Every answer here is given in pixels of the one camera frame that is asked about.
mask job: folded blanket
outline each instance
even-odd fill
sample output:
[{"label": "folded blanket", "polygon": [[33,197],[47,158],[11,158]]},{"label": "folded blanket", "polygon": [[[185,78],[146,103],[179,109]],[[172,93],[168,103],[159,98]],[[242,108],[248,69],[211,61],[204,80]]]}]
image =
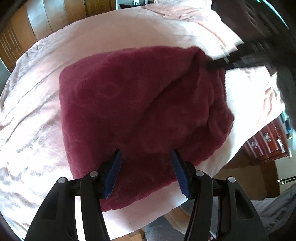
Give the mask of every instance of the folded blanket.
[{"label": "folded blanket", "polygon": [[197,47],[99,53],[60,74],[64,144],[81,178],[120,149],[123,164],[103,211],[120,209],[176,180],[171,151],[195,166],[220,148],[234,117],[225,71],[208,72]]}]

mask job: wooden wardrobe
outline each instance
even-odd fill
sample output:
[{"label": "wooden wardrobe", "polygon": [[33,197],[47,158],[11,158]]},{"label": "wooden wardrobe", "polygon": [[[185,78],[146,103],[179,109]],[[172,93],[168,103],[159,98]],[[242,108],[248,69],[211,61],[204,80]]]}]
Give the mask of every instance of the wooden wardrobe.
[{"label": "wooden wardrobe", "polygon": [[10,72],[34,43],[80,19],[116,9],[115,0],[28,0],[0,33],[0,58]]}]

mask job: bed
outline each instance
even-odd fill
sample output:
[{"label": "bed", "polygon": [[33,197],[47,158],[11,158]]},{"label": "bed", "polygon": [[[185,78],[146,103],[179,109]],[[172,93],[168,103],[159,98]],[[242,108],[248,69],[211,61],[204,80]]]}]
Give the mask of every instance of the bed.
[{"label": "bed", "polygon": [[[161,45],[195,45],[214,58],[240,42],[213,10],[150,4],[82,19],[35,43],[19,58],[0,96],[0,211],[12,230],[24,238],[57,179],[73,179],[59,103],[59,74],[66,66],[100,52]],[[226,95],[235,116],[232,131],[223,146],[196,167],[210,176],[284,109],[276,75],[270,77],[265,67],[228,71]],[[125,208],[105,212],[109,236],[115,239],[142,228],[185,200],[175,182]],[[83,240],[79,213],[77,199],[77,231]]]}]

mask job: person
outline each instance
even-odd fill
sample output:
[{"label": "person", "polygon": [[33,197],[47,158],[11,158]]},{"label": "person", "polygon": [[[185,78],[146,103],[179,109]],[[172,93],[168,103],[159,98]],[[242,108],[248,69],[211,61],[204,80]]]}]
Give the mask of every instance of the person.
[{"label": "person", "polygon": [[[218,198],[213,197],[213,211],[210,233],[216,237],[218,222]],[[295,240],[296,234],[296,183],[277,198],[252,201],[270,241]],[[188,200],[181,207],[191,214],[194,200]],[[184,234],[174,229],[168,220],[161,216],[145,227],[147,241],[183,241]]]}]

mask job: blue rubber tip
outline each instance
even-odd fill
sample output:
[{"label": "blue rubber tip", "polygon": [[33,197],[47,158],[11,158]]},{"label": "blue rubber tip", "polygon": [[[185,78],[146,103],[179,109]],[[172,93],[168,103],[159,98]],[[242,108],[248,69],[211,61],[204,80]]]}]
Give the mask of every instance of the blue rubber tip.
[{"label": "blue rubber tip", "polygon": [[105,188],[103,191],[103,195],[105,199],[107,199],[108,196],[112,194],[116,179],[118,177],[118,173],[121,168],[121,164],[122,164],[121,152],[118,151],[114,158],[112,166],[105,178]]},{"label": "blue rubber tip", "polygon": [[172,158],[172,165],[173,165],[181,192],[182,194],[185,195],[186,198],[189,198],[190,197],[189,180],[181,164],[182,160],[180,160],[175,150],[172,151],[171,158]]}]

